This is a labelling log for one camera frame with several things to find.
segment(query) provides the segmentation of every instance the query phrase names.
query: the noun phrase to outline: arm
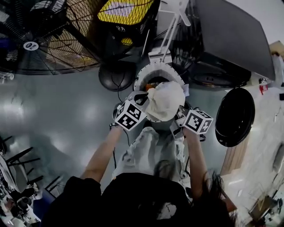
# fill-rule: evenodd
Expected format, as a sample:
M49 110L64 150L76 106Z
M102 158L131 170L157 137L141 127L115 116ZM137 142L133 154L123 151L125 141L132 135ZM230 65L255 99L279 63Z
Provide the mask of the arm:
M202 194L202 183L207 173L207 167L203 156L199 136L184 128L189 153L190 184L194 199Z
M82 179L92 178L97 182L101 181L121 133L122 127L120 126L116 126L111 129L110 133L106 137L106 140L93 154L93 157L89 161L85 172L81 176Z

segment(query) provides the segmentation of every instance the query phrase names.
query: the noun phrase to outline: white towel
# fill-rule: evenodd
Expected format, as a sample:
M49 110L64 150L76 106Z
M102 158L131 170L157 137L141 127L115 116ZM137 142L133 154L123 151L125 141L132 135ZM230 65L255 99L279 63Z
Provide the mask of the white towel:
M184 106L185 95L182 87L175 81L160 83L156 88L148 90L149 105L145 113L148 118L155 117L160 121L174 118L178 107Z

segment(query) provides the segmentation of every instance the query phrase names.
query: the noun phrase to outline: white pole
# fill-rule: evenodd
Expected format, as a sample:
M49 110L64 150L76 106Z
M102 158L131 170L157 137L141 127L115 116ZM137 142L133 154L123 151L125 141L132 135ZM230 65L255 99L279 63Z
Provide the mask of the white pole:
M173 26L173 29L172 29L172 31L171 31L170 37L169 37L169 40L168 40L168 43L167 43L167 47L166 47L166 51L165 51L165 53L164 53L162 62L165 61L165 57L166 57L166 54L167 54L167 52L168 52L170 43L172 42L174 32L175 32L175 30L176 30L176 27L177 27L177 25L178 25L178 21L179 21L179 19L180 19L180 15L179 15L179 14L175 14L174 17L175 17L176 20L175 20L175 22L174 22L174 26Z
M168 28L168 30L167 30L167 33L166 33L166 35L165 35L165 37L164 37L164 39L163 39L163 42L162 42L162 44L161 44L161 48L160 48L159 53L162 52L162 47L165 45L166 39L167 39L168 36L169 36L170 30L171 30L171 28L172 28L172 26L173 26L173 24L174 24L174 22L175 22L175 19L176 19L176 15L174 15L172 21L170 22L170 26L169 26L169 28Z

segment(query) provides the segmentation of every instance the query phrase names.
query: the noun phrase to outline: fan label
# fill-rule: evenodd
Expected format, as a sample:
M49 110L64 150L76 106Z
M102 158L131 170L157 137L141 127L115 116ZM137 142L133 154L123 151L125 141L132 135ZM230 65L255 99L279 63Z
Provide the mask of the fan label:
M27 51L36 51L39 48L39 45L36 42L26 42L24 44L24 49Z

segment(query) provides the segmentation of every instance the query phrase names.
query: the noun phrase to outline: person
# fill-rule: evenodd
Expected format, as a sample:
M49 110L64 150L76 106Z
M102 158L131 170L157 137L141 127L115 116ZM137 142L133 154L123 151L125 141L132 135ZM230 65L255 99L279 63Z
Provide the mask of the person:
M43 217L41 226L142 225L152 222L235 226L236 216L228 213L221 199L221 178L214 174L212 180L208 180L199 136L185 128L183 132L189 147L192 203L184 187L172 180L175 165L170 160L160 160L152 173L149 172L152 164L141 168L145 164L141 160L150 155L147 151L157 147L157 133L150 125L144 127L121 157L113 180L101 193L100 181L123 133L120 126L115 126L95 151L81 178L73 176L67 181L63 193ZM171 147L177 158L176 142L169 142L166 147Z

